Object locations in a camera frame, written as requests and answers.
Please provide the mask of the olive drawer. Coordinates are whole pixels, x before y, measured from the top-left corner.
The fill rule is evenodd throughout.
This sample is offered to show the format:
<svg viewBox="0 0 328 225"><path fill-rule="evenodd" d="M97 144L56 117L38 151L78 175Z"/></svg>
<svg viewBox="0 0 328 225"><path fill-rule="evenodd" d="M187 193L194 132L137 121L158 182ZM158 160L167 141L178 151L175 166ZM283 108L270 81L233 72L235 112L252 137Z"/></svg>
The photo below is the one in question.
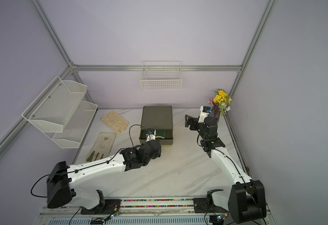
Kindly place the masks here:
<svg viewBox="0 0 328 225"><path fill-rule="evenodd" d="M174 138L172 129L149 129L149 133L147 130L142 129L139 136L140 143L145 143L147 141L148 134L153 135L154 133L155 139L161 145L173 145Z"/></svg>

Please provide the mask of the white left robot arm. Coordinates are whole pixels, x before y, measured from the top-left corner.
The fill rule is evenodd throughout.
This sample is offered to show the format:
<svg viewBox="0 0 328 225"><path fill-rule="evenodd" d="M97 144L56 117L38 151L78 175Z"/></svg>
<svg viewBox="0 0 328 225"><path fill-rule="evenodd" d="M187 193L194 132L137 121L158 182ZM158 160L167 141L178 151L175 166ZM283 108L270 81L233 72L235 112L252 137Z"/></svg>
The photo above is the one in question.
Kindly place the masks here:
<svg viewBox="0 0 328 225"><path fill-rule="evenodd" d="M158 141L150 140L145 144L121 149L112 157L89 163L57 163L46 181L47 207L56 209L67 204L81 206L87 210L105 207L102 191L86 189L83 184L112 173L145 167L151 160L161 156L161 148Z"/></svg>

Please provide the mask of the olive three-drawer cabinet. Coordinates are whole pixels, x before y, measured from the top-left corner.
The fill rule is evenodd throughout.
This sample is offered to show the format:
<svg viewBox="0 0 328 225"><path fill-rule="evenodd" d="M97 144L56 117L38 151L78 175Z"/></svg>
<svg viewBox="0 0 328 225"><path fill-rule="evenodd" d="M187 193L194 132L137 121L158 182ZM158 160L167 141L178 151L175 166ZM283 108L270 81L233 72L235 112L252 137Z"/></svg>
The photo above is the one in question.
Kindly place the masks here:
<svg viewBox="0 0 328 225"><path fill-rule="evenodd" d="M141 118L141 130L144 129L172 129L172 106L144 106Z"/></svg>

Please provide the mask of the purple glass vase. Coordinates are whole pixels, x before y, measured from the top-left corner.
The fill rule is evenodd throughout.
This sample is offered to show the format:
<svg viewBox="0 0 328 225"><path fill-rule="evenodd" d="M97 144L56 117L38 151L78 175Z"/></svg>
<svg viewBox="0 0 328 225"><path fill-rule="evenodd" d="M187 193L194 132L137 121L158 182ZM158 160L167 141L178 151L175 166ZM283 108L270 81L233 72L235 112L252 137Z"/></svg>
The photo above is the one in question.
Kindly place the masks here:
<svg viewBox="0 0 328 225"><path fill-rule="evenodd" d="M213 103L209 117L216 119L216 123L218 123L220 120L220 116L221 116L221 111L220 111L219 103Z"/></svg>

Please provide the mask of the yellow artificial flowers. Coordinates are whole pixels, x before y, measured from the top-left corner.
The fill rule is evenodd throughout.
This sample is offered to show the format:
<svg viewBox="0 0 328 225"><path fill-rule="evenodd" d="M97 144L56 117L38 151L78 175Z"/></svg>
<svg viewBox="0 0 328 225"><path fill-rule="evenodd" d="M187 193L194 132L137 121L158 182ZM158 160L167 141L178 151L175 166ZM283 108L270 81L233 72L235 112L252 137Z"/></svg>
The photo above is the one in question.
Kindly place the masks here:
<svg viewBox="0 0 328 225"><path fill-rule="evenodd" d="M209 99L209 104L213 106L213 103L219 103L221 116L224 116L231 110L230 104L232 102L231 96L222 89L215 91L214 97Z"/></svg>

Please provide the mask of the beige rubber glove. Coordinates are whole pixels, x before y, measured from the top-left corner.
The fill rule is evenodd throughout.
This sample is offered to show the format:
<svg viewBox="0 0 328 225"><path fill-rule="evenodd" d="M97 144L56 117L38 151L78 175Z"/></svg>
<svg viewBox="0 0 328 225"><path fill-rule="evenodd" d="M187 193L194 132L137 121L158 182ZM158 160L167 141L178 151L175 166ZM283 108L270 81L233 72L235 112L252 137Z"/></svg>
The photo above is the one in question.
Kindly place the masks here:
<svg viewBox="0 0 328 225"><path fill-rule="evenodd" d="M101 117L101 121L110 127L117 135L125 131L129 122L115 111Z"/></svg>

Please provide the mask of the white two-tier mesh shelf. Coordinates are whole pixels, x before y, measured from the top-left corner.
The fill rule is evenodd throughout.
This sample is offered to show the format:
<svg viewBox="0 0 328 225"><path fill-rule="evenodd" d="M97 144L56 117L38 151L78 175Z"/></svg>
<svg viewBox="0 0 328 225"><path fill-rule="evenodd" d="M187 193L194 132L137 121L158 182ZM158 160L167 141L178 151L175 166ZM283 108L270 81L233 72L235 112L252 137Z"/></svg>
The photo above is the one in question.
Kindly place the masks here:
<svg viewBox="0 0 328 225"><path fill-rule="evenodd" d="M97 111L86 94L86 85L55 77L21 116L60 148L78 149Z"/></svg>

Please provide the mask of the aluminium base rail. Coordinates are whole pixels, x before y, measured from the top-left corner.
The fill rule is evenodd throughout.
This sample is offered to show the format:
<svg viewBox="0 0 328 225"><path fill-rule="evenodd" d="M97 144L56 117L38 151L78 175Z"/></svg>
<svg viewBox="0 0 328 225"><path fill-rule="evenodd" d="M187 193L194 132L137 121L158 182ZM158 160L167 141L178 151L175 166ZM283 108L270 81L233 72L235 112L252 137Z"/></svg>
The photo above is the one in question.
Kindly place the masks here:
<svg viewBox="0 0 328 225"><path fill-rule="evenodd" d="M208 206L204 196L109 198L106 212L76 206L44 207L37 225L234 225L229 212Z"/></svg>

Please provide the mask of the aluminium frame profile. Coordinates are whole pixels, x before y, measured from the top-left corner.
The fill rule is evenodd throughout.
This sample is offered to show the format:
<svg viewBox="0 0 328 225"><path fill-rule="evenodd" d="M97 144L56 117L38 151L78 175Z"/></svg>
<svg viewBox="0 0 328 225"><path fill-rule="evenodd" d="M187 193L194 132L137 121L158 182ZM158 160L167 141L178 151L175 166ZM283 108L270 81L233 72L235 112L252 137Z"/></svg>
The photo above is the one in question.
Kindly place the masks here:
<svg viewBox="0 0 328 225"><path fill-rule="evenodd" d="M181 70L189 71L224 71L240 72L241 65L74 65L75 71L142 71L149 70Z"/></svg>

